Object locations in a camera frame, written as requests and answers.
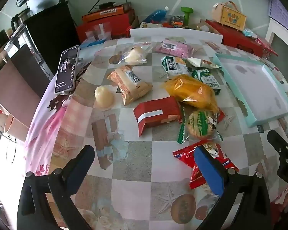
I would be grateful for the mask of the checkered patterned tablecloth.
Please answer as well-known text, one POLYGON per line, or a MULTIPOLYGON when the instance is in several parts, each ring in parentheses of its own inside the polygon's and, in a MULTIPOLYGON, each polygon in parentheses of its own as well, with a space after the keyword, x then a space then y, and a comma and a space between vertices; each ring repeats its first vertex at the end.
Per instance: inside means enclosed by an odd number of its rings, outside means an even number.
MULTIPOLYGON (((92 145, 97 155, 77 194, 75 206, 94 229, 196 229, 212 209, 217 197, 207 185, 194 190, 189 187, 192 168, 177 160, 172 152, 195 143, 177 143, 179 122, 148 128, 138 136, 133 108, 139 103, 168 97, 162 83, 167 80, 161 66, 163 54, 149 53, 147 63, 133 68, 134 73, 153 85, 144 97, 123 106, 122 96, 108 75, 116 66, 110 57, 123 53, 130 46, 164 37, 135 37, 106 41, 103 46, 89 47, 80 52, 89 67, 80 75, 79 84, 71 95, 56 96, 54 77, 49 83, 32 120, 27 139, 26 172, 41 176, 64 167, 83 146, 92 145), (114 105, 103 111, 96 107, 94 91, 100 85, 115 95, 114 105), (171 214, 175 200, 190 194, 196 211, 189 223, 176 223, 171 214)), ((271 69, 284 86, 288 83, 277 67, 240 49, 207 43, 204 40, 171 37, 194 48, 194 57, 213 60, 216 53, 259 60, 271 69)), ((245 107, 233 96, 231 87, 220 70, 212 70, 221 85, 216 101, 225 118, 218 131, 224 141, 221 148, 239 168, 240 174, 262 172, 267 182, 273 221, 288 206, 288 184, 277 176, 279 156, 267 141, 269 130, 277 131, 288 142, 288 115, 262 126, 247 127, 245 107)))

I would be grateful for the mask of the red white-striped snack pack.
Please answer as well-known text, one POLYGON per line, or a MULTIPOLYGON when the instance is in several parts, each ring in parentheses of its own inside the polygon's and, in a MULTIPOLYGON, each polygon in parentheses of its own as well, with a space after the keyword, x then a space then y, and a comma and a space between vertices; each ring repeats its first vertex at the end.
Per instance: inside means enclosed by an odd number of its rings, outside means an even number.
POLYGON ((174 96, 142 102, 134 108, 133 112, 138 124, 139 136, 147 128, 181 121, 183 117, 180 105, 174 96))

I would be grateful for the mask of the red patterned flat pouch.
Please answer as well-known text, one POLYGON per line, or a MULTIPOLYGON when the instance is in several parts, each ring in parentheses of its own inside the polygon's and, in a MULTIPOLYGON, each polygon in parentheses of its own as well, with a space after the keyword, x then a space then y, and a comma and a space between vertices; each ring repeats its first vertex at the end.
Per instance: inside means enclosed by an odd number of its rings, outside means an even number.
POLYGON ((268 59, 271 55, 278 56, 277 52, 271 47, 270 43, 261 37, 254 39, 262 48, 263 55, 262 57, 268 59))

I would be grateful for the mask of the yellow orange snack bag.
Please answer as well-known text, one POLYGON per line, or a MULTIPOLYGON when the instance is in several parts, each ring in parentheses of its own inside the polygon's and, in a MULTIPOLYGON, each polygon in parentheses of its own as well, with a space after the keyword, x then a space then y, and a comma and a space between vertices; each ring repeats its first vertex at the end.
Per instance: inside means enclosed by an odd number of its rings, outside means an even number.
POLYGON ((170 78, 162 87, 179 102, 197 109, 219 112, 213 89, 187 74, 170 78))

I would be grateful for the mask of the blue wet wipes pack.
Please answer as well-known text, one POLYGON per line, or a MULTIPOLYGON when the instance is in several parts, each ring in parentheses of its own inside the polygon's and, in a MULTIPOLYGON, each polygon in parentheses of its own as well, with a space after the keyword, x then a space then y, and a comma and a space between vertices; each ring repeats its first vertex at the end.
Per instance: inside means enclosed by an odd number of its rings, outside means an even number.
POLYGON ((242 32, 243 32, 244 36, 246 36, 246 37, 250 37, 252 39, 258 38, 258 36, 252 30, 250 30, 248 28, 244 28, 244 30, 242 32))

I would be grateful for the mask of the green white milk snack pack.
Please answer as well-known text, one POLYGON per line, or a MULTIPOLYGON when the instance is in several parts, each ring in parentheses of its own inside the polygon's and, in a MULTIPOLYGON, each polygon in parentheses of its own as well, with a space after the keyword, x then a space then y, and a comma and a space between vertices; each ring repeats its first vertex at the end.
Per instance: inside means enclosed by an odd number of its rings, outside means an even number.
POLYGON ((220 84, 209 69, 195 69, 192 71, 191 76, 196 80, 210 86, 215 95, 219 95, 221 92, 220 84))

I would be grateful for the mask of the round cream mochi cake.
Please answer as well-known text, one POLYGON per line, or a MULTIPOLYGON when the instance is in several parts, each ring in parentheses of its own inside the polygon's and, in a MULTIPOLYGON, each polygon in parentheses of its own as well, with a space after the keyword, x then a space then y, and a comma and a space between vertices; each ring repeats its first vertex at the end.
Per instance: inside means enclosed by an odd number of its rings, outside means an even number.
POLYGON ((100 109, 109 109, 112 107, 115 101, 115 96, 106 86, 99 86, 94 91, 96 107, 100 109))

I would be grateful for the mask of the white orange cookie packet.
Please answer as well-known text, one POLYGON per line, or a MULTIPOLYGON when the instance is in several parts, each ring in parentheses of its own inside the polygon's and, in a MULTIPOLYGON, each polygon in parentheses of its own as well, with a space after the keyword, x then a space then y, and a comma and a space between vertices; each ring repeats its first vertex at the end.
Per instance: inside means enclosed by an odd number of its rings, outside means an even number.
POLYGON ((187 61, 196 68, 206 68, 206 69, 219 69, 220 65, 214 62, 199 59, 199 58, 188 58, 187 61))

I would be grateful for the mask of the red rice cracker bag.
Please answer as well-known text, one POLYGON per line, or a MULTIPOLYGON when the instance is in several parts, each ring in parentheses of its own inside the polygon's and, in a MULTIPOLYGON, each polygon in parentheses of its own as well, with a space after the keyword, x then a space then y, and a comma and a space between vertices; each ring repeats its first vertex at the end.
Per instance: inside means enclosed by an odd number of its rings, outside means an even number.
POLYGON ((174 151, 173 156, 175 158, 192 168, 192 175, 189 182, 192 190, 206 183, 202 171, 204 171, 204 174, 208 174, 209 181, 211 181, 212 178, 216 178, 217 175, 217 172, 213 169, 209 161, 208 155, 201 150, 201 147, 205 148, 205 152, 209 153, 209 155, 218 161, 225 169, 233 169, 236 172, 239 171, 238 167, 225 154, 221 146, 210 140, 202 140, 174 151))

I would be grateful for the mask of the white foam board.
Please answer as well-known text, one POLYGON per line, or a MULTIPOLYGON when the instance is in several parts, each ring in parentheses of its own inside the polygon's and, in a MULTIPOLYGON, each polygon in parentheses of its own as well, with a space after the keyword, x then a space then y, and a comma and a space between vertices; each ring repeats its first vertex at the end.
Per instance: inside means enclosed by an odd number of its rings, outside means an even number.
POLYGON ((221 44, 223 36, 220 34, 181 28, 138 28, 130 29, 131 37, 164 36, 184 37, 188 39, 200 39, 221 44))

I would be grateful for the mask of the clear bag bread bun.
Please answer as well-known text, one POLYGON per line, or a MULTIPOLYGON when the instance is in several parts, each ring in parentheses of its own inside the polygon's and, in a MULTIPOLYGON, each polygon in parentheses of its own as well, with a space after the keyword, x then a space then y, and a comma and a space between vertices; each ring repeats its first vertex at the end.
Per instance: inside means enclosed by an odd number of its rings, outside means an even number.
POLYGON ((145 64, 147 63, 147 54, 151 49, 152 44, 150 42, 133 45, 121 54, 119 63, 123 62, 127 65, 145 64))

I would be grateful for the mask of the pink barcode snack pack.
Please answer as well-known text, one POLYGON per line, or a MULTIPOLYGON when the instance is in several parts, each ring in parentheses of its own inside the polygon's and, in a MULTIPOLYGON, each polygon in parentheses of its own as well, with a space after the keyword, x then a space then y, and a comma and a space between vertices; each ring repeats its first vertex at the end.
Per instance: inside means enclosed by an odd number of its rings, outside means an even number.
POLYGON ((175 42, 172 40, 163 40, 154 48, 155 53, 163 53, 183 59, 191 58, 194 48, 185 43, 175 42))

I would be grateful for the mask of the green round cracker packet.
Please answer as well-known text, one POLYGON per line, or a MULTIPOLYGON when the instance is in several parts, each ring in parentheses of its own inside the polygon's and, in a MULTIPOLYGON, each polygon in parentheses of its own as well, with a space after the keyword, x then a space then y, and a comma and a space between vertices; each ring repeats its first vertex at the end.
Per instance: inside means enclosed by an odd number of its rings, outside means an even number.
POLYGON ((223 141, 223 137, 217 130, 218 123, 225 118, 222 110, 214 114, 212 111, 197 110, 192 106, 184 105, 181 113, 183 118, 177 137, 178 144, 183 144, 186 141, 223 141))

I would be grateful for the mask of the beige orange barcode snack pack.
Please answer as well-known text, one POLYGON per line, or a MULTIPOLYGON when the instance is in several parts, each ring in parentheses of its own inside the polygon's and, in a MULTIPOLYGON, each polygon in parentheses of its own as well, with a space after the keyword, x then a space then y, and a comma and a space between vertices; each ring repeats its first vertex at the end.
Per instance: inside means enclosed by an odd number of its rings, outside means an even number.
POLYGON ((108 75, 108 79, 118 85, 125 106, 152 90, 152 85, 139 78, 129 65, 116 68, 108 75))

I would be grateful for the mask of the green white korean snack bag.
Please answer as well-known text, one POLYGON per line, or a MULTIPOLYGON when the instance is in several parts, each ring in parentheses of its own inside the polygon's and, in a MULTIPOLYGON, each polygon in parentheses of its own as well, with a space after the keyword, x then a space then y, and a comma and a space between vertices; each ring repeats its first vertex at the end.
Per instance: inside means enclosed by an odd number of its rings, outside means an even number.
POLYGON ((189 74, 186 59, 174 56, 165 56, 161 59, 161 64, 167 78, 180 74, 189 74))

